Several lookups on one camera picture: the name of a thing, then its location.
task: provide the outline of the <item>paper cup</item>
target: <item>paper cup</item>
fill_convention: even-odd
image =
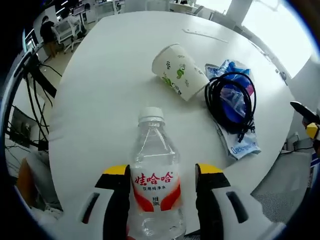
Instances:
[[[178,43],[165,47],[155,57],[152,72],[186,101],[209,83],[206,75]]]

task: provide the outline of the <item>floor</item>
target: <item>floor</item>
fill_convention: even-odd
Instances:
[[[89,32],[95,25],[96,23],[92,22],[92,23],[86,24],[85,28]],[[77,47],[78,47],[78,44],[74,47],[73,52],[77,50]],[[50,57],[43,64],[54,68],[58,73],[63,75],[72,56],[73,56],[73,53],[71,52],[70,49],[68,49],[68,51],[65,54],[63,53],[63,51],[59,52],[55,58]],[[40,68],[40,71],[55,88],[58,88],[61,77],[56,72],[54,72],[51,68],[47,66],[42,66]],[[52,112],[51,103],[40,86],[39,87],[37,86],[37,93],[45,101],[44,108],[43,108],[43,116],[46,120],[46,123],[50,125],[50,118],[51,118],[51,112]],[[48,96],[50,97],[52,104],[54,105],[55,99],[50,95]]]

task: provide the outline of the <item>water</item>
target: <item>water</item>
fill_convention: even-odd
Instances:
[[[186,227],[180,192],[180,156],[164,131],[163,117],[148,114],[140,115],[130,165],[138,206],[135,225],[143,239],[183,239]]]

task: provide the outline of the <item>window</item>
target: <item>window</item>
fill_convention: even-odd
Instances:
[[[197,5],[226,14],[232,0],[196,0]]]
[[[293,78],[310,58],[308,30],[296,12],[280,0],[254,0],[242,25],[260,38]]]

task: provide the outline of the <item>label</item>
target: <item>label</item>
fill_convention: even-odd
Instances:
[[[178,164],[131,168],[134,198],[142,212],[173,210],[181,206]]]

